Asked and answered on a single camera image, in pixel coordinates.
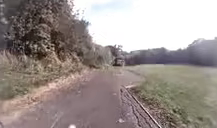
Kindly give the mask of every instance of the treeline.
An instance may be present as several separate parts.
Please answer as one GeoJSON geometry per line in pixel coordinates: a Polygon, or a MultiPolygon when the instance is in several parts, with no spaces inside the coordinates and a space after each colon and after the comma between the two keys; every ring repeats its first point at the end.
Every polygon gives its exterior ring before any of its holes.
{"type": "Polygon", "coordinates": [[[110,50],[92,41],[90,23],[73,8],[72,0],[0,0],[0,51],[45,67],[110,64],[110,50]]]}
{"type": "Polygon", "coordinates": [[[217,66],[217,37],[198,39],[185,49],[169,51],[165,48],[132,51],[125,54],[126,64],[193,64],[217,66]]]}

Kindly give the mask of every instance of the green grass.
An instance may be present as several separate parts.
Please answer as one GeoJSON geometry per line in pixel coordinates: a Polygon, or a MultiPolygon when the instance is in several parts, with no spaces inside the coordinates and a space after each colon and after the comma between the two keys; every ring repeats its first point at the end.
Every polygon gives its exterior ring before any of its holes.
{"type": "Polygon", "coordinates": [[[0,101],[24,95],[32,89],[83,67],[73,62],[43,68],[40,62],[25,59],[20,62],[13,55],[0,56],[0,101]]]}
{"type": "Polygon", "coordinates": [[[145,77],[135,92],[158,103],[186,127],[217,128],[217,68],[140,65],[128,70],[145,77]]]}

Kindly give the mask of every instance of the asphalt road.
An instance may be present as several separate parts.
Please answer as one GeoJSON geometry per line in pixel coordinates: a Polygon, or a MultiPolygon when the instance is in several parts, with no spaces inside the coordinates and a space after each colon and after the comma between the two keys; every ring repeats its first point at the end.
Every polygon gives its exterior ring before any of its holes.
{"type": "Polygon", "coordinates": [[[29,108],[5,128],[156,128],[122,86],[140,76],[118,69],[95,71],[90,79],[29,108]]]}

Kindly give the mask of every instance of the grass field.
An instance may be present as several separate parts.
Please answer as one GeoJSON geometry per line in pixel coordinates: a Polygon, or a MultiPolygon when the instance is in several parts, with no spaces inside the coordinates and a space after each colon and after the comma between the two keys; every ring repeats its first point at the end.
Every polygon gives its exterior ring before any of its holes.
{"type": "Polygon", "coordinates": [[[170,119],[165,121],[181,121],[189,128],[217,128],[217,68],[140,65],[127,69],[145,77],[133,90],[145,104],[167,111],[163,113],[170,119]]]}

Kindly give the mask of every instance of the white sky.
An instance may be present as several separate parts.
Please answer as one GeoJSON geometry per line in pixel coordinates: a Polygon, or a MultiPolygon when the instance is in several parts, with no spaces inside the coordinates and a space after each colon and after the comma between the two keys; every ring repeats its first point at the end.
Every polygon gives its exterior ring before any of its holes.
{"type": "Polygon", "coordinates": [[[184,48],[217,36],[217,0],[75,0],[96,43],[124,50],[184,48]]]}

